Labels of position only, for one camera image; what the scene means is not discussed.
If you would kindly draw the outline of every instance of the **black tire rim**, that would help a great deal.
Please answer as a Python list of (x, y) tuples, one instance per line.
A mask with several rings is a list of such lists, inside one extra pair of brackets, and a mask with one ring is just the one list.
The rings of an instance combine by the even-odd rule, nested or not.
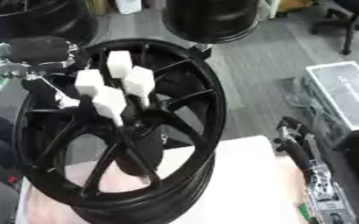
[[(222, 135), (226, 118), (226, 102), (222, 86), (214, 71), (194, 52), (178, 45), (151, 39), (122, 39), (89, 47), (87, 52), (92, 59), (92, 68), (99, 68), (105, 79), (108, 77), (108, 71), (103, 62), (106, 61), (108, 52), (113, 50), (130, 51), (135, 65), (154, 71), (156, 94), (168, 95), (172, 98), (154, 102), (154, 109), (146, 110), (140, 114), (140, 117), (142, 120), (148, 120), (146, 122), (150, 124), (148, 130), (166, 124), (187, 135), (195, 148), (192, 156), (167, 178), (154, 179), (154, 171), (152, 171), (151, 175), (147, 175), (151, 184), (136, 191), (99, 192), (96, 183), (80, 187), (66, 179), (55, 167), (53, 155), (57, 156), (58, 150), (66, 148), (63, 147), (65, 145), (59, 143), (59, 147), (46, 153), (49, 151), (46, 148), (47, 145), (42, 146), (39, 141), (41, 136), (36, 127), (33, 127), (37, 126), (35, 124), (41, 125), (39, 121), (45, 120), (42, 117), (54, 117), (56, 115), (53, 114), (62, 114), (62, 112), (49, 109), (47, 111), (50, 113), (46, 111), (42, 114), (42, 110), (39, 110), (42, 109), (41, 105), (37, 104), (34, 96), (28, 95), (18, 112), (14, 129), (14, 144), (18, 161), (25, 176), (34, 186), (49, 197), (76, 208), (78, 214), (87, 211), (92, 216), (97, 215), (96, 213), (107, 216), (109, 211), (111, 214), (117, 212), (120, 216), (128, 215), (119, 219), (123, 221), (118, 223), (126, 223), (126, 221), (166, 223), (184, 213), (198, 199), (209, 181), (213, 170), (215, 147)], [(72, 76), (53, 76), (53, 83), (58, 84), (59, 88), (65, 88), (72, 85), (73, 79)], [(106, 84), (116, 85), (107, 79), (106, 81)], [(202, 134), (198, 134), (173, 113), (183, 107), (190, 108), (201, 120), (204, 125)], [(60, 126), (59, 129), (55, 128), (60, 130), (59, 133), (67, 130), (66, 126), (69, 127), (70, 123), (72, 122), (69, 120), (65, 123), (61, 119), (58, 119), (58, 123), (50, 120), (52, 127)], [(104, 140), (105, 136), (100, 135), (99, 137)], [(72, 134), (62, 142), (69, 144), (73, 139), (74, 135)], [(110, 155), (111, 161), (114, 160), (112, 154), (108, 153), (107, 155)], [(99, 181), (101, 177), (102, 175), (98, 175), (95, 178)], [(146, 209), (151, 207), (151, 203), (158, 202), (160, 205), (164, 205), (162, 203), (165, 200), (170, 200), (173, 203), (175, 202), (172, 200), (173, 195), (179, 195), (181, 192), (187, 195), (187, 199), (176, 200), (185, 201), (186, 205), (174, 209), (172, 213), (165, 216), (164, 220), (160, 219), (158, 222), (154, 222), (154, 219), (158, 219), (154, 216), (161, 214), (157, 211), (151, 212), (147, 215), (148, 217), (139, 220), (129, 219), (134, 215), (126, 213), (126, 211), (135, 211), (134, 209)]]

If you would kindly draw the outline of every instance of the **chair wheel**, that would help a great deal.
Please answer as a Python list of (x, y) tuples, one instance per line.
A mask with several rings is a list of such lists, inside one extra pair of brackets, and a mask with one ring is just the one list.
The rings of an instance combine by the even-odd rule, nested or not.
[(350, 49), (344, 49), (344, 50), (341, 51), (341, 54), (349, 55), (349, 54), (351, 54), (351, 50)]

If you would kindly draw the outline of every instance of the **black wheel rim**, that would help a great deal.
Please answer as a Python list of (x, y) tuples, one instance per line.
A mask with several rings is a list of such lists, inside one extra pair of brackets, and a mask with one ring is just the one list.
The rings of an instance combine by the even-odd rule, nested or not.
[[(207, 175), (203, 181), (209, 179), (210, 172), (205, 171), (205, 169), (213, 168), (211, 164), (213, 164), (215, 147), (219, 142), (225, 124), (226, 104), (220, 82), (212, 69), (196, 54), (177, 45), (150, 39), (123, 39), (102, 43), (89, 47), (87, 52), (93, 59), (92, 67), (99, 68), (103, 75), (108, 71), (104, 65), (105, 63), (102, 63), (102, 61), (105, 61), (108, 52), (112, 50), (130, 51), (134, 64), (150, 68), (154, 71), (157, 82), (157, 94), (172, 96), (171, 99), (157, 101), (152, 109), (143, 113), (143, 117), (150, 120), (152, 118), (156, 119), (159, 123), (173, 126), (175, 129), (184, 132), (192, 139), (195, 150), (194, 154), (177, 171), (167, 178), (156, 178), (155, 173), (150, 171), (151, 173), (148, 176), (151, 180), (151, 185), (144, 189), (116, 193), (97, 192), (95, 189), (92, 191), (93, 193), (86, 194), (86, 188), (88, 190), (88, 187), (83, 189), (73, 184), (54, 167), (53, 155), (55, 153), (51, 154), (50, 150), (47, 149), (47, 145), (46, 147), (40, 147), (46, 148), (44, 150), (46, 152), (49, 151), (49, 153), (46, 153), (48, 157), (43, 157), (42, 154), (39, 156), (36, 155), (39, 145), (36, 144), (37, 141), (34, 139), (39, 135), (37, 135), (35, 133), (36, 130), (31, 127), (31, 124), (35, 122), (31, 122), (31, 118), (27, 119), (26, 116), (26, 114), (31, 114), (27, 113), (28, 111), (31, 112), (32, 109), (36, 109), (36, 102), (34, 97), (29, 95), (18, 113), (14, 130), (14, 144), (17, 149), (18, 161), (21, 168), (24, 170), (25, 176), (41, 192), (55, 200), (78, 209), (109, 209), (110, 211), (121, 211), (127, 207), (135, 207), (135, 205), (148, 206), (148, 202), (170, 197), (179, 190), (179, 187), (184, 190), (186, 187), (183, 186), (191, 184), (195, 179), (201, 179), (198, 175)], [(177, 80), (179, 77), (178, 82), (169, 85), (171, 81)], [(72, 83), (73, 79), (71, 76), (60, 78), (70, 81), (69, 83)], [(182, 89), (177, 91), (175, 89), (180, 88), (173, 88), (173, 85), (178, 84), (185, 84), (188, 87), (183, 87), (186, 90)], [(174, 110), (182, 108), (183, 106), (189, 107), (192, 111), (197, 111), (194, 113), (204, 124), (202, 135), (197, 134), (191, 126), (172, 113)], [(35, 113), (44, 115), (51, 114), (51, 116), (56, 113), (63, 114), (63, 112), (52, 109), (47, 111), (37, 110)], [(76, 121), (68, 121), (67, 124), (63, 125), (62, 131), (71, 129), (80, 129)], [(60, 143), (51, 143), (51, 145), (53, 148), (62, 147)], [(111, 159), (111, 161), (114, 160), (113, 154), (110, 153), (109, 150), (106, 150), (106, 152), (106, 157)], [(45, 164), (42, 166), (42, 164), (37, 163), (37, 161), (44, 161), (47, 158), (50, 158), (50, 161), (53, 162), (51, 165)], [(99, 178), (100, 175), (97, 175), (95, 178), (89, 178), (90, 180), (94, 180), (92, 181), (92, 186), (96, 186), (95, 182)], [(190, 199), (192, 202), (189, 202), (187, 208), (194, 203), (194, 199)]]

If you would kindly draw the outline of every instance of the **wheel rim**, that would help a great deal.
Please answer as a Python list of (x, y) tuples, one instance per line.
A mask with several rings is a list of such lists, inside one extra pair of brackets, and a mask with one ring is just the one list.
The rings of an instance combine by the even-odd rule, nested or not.
[[(73, 184), (55, 169), (54, 158), (51, 152), (43, 154), (48, 155), (47, 157), (42, 156), (42, 154), (40, 154), (39, 157), (36, 156), (39, 145), (36, 144), (38, 141), (32, 140), (39, 136), (32, 127), (32, 124), (36, 122), (34, 121), (36, 118), (30, 117), (27, 119), (26, 114), (30, 116), (32, 113), (27, 113), (27, 111), (35, 109), (37, 105), (34, 105), (36, 103), (34, 97), (29, 95), (18, 113), (18, 119), (15, 125), (14, 143), (17, 149), (18, 160), (25, 172), (25, 176), (34, 186), (49, 197), (72, 207), (95, 210), (121, 210), (126, 207), (148, 203), (148, 201), (165, 197), (175, 192), (179, 185), (188, 184), (201, 172), (203, 167), (211, 163), (215, 146), (219, 142), (225, 123), (226, 104), (222, 87), (211, 68), (202, 59), (199, 59), (197, 55), (192, 54), (192, 52), (180, 46), (157, 40), (125, 39), (102, 43), (89, 47), (87, 52), (92, 56), (92, 67), (98, 67), (103, 75), (107, 74), (107, 68), (104, 66), (104, 63), (100, 61), (105, 61), (108, 51), (111, 50), (128, 50), (132, 54), (134, 64), (152, 69), (155, 72), (157, 94), (163, 92), (163, 94), (167, 95), (167, 93), (170, 92), (172, 85), (170, 86), (165, 83), (175, 80), (173, 78), (174, 76), (178, 78), (177, 76), (183, 75), (180, 76), (180, 78), (184, 80), (174, 82), (174, 85), (189, 81), (186, 77), (193, 77), (194, 81), (197, 80), (199, 82), (195, 84), (195, 89), (200, 88), (198, 89), (199, 91), (191, 93), (189, 90), (189, 92), (185, 94), (179, 91), (179, 96), (174, 96), (168, 100), (159, 100), (154, 103), (152, 109), (145, 111), (141, 115), (143, 119), (149, 120), (149, 123), (151, 123), (151, 120), (158, 120), (160, 123), (173, 126), (175, 129), (185, 132), (185, 134), (192, 139), (195, 150), (193, 155), (169, 177), (158, 180), (155, 179), (156, 177), (153, 177), (153, 173), (148, 175), (149, 178), (152, 179), (151, 182), (153, 185), (146, 188), (131, 192), (99, 192), (99, 189), (94, 189), (92, 193), (86, 196), (86, 189), (83, 190), (83, 188)], [(156, 60), (165, 60), (165, 62), (162, 62), (164, 65), (162, 66), (159, 63), (155, 63)], [(190, 71), (189, 74), (183, 74), (185, 70)], [(64, 83), (67, 82), (62, 79), (66, 79), (72, 83), (73, 78), (60, 77), (60, 79)], [(204, 130), (202, 135), (196, 134), (192, 127), (172, 112), (183, 106), (188, 106), (192, 108), (192, 111), (195, 111), (197, 110), (196, 104), (199, 104), (198, 101), (206, 102), (208, 105), (204, 110), (201, 109), (201, 111), (204, 111), (204, 115), (195, 113), (203, 120)], [(57, 113), (59, 111), (52, 110), (50, 112), (50, 116), (53, 116), (52, 112)], [(63, 125), (63, 127), (67, 127), (63, 130), (71, 130), (74, 128), (74, 122), (68, 122)], [(53, 148), (62, 147), (60, 143), (57, 145), (56, 143), (52, 144), (56, 146)], [(45, 148), (43, 151), (46, 152), (50, 151), (47, 149), (47, 145), (46, 147), (42, 146), (40, 148)], [(47, 164), (42, 166), (42, 163), (37, 163), (37, 161), (45, 161), (48, 158), (53, 162), (52, 166)]]

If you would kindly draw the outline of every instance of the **wheel spoke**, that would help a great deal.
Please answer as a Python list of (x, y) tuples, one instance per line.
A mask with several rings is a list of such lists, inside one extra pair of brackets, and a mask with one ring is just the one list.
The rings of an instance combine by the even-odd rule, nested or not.
[(113, 143), (106, 148), (96, 163), (94, 170), (91, 172), (86, 183), (84, 184), (81, 190), (82, 196), (89, 196), (92, 193), (97, 193), (99, 191), (99, 183), (101, 182), (101, 178), (104, 172), (106, 172), (108, 167), (116, 158), (117, 153), (121, 150), (121, 146), (122, 145), (120, 143)]
[(106, 63), (108, 61), (108, 54), (106, 53), (106, 49), (103, 49), (99, 53), (99, 71), (104, 71), (106, 67)]
[(143, 49), (142, 49), (141, 57), (140, 57), (140, 66), (141, 67), (147, 66), (147, 51), (149, 48), (150, 48), (149, 44), (143, 44)]
[(137, 149), (137, 146), (134, 141), (124, 132), (122, 133), (122, 137), (130, 157), (140, 166), (140, 168), (145, 172), (145, 174), (151, 181), (150, 186), (160, 186), (161, 179), (159, 175), (156, 173), (155, 169), (148, 162), (148, 160), (145, 159), (143, 154), (140, 153), (140, 151)]
[(39, 108), (39, 109), (32, 109), (27, 111), (25, 114), (27, 116), (35, 116), (35, 115), (47, 115), (47, 114), (56, 114), (56, 115), (68, 115), (69, 111), (66, 109), (50, 109), (50, 108)]
[(208, 141), (201, 134), (199, 134), (194, 128), (187, 124), (182, 118), (174, 114), (171, 111), (165, 109), (150, 109), (145, 111), (145, 117), (155, 119), (156, 122), (154, 127), (166, 124), (172, 128), (182, 132), (188, 136), (197, 148), (203, 148), (208, 146)]
[(195, 94), (189, 94), (189, 95), (182, 96), (179, 98), (172, 98), (172, 99), (168, 100), (168, 107), (171, 111), (175, 111), (175, 110), (180, 109), (186, 105), (189, 105), (191, 102), (206, 99), (209, 96), (213, 95), (214, 93), (215, 93), (215, 90), (210, 88), (207, 90), (197, 92)]
[(59, 150), (62, 149), (64, 142), (69, 139), (72, 135), (72, 132), (76, 130), (80, 124), (79, 121), (72, 118), (72, 120), (61, 130), (61, 132), (47, 145), (45, 151), (42, 155), (37, 159), (36, 165), (42, 165), (45, 168), (53, 165), (53, 161), (57, 156)]
[(184, 59), (175, 63), (172, 63), (168, 66), (164, 66), (156, 71), (154, 71), (154, 75), (155, 75), (155, 82), (158, 83), (161, 80), (163, 80), (167, 75), (171, 74), (168, 73), (169, 70), (175, 68), (175, 67), (180, 67), (185, 65), (186, 63), (188, 63), (190, 61), (190, 59)]
[(202, 135), (174, 113), (167, 113), (165, 124), (187, 135), (196, 147), (202, 148), (208, 144), (208, 141)]

